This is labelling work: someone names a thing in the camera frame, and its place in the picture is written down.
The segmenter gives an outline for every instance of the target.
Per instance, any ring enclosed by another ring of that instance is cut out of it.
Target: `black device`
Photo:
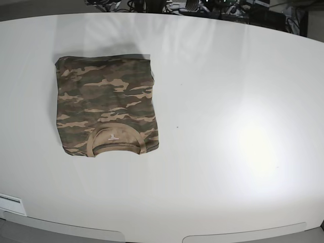
[[[167,0],[145,0],[148,13],[162,13]]]
[[[264,8],[250,10],[249,21],[253,25],[286,31],[286,16]]]

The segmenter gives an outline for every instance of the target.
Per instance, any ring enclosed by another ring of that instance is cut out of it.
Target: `camouflage pattern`
[[[90,134],[106,123],[135,129],[145,142],[146,152],[158,148],[150,60],[62,57],[55,65],[57,129],[66,153],[89,156]]]

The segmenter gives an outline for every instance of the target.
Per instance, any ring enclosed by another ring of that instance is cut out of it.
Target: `white tabletop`
[[[33,218],[127,241],[324,219],[324,44],[154,14],[0,23],[0,193]],[[159,149],[70,156],[56,129],[61,56],[149,54]]]

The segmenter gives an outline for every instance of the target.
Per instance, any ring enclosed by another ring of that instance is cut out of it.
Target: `folded t-shirt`
[[[150,60],[68,56],[55,65],[57,129],[66,153],[158,148]]]

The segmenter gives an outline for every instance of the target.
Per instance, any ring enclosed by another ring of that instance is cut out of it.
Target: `clothing label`
[[[111,138],[109,138],[108,140],[117,140],[119,138],[115,138],[114,134],[110,134],[111,135]]]

